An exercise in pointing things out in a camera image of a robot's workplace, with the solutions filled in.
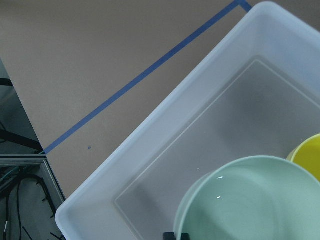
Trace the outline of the mint green bowl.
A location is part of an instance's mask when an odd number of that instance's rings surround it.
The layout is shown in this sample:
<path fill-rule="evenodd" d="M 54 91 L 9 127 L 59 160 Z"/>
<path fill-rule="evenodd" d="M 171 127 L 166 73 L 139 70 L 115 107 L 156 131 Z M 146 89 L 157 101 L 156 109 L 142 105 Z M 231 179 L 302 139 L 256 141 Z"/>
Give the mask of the mint green bowl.
<path fill-rule="evenodd" d="M 286 159 L 241 158 L 190 187 L 173 231 L 178 240 L 317 240 L 320 183 Z"/>

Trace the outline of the clear plastic storage box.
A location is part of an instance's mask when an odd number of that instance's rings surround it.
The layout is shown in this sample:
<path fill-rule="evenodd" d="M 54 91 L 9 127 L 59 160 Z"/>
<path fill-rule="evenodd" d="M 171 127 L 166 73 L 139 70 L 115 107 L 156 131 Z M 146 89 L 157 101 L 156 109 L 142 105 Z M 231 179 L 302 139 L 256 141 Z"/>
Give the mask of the clear plastic storage box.
<path fill-rule="evenodd" d="M 255 5 L 60 206 L 68 240 L 160 240 L 193 183 L 320 132 L 320 32 Z"/>

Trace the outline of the yellow plastic cup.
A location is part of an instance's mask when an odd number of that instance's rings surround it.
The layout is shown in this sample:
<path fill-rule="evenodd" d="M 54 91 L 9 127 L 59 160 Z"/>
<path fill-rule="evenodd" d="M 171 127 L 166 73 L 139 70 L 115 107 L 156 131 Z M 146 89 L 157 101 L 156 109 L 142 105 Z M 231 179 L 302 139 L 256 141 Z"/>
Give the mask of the yellow plastic cup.
<path fill-rule="evenodd" d="M 286 158 L 320 180 L 320 134 L 311 136 L 297 146 Z"/>

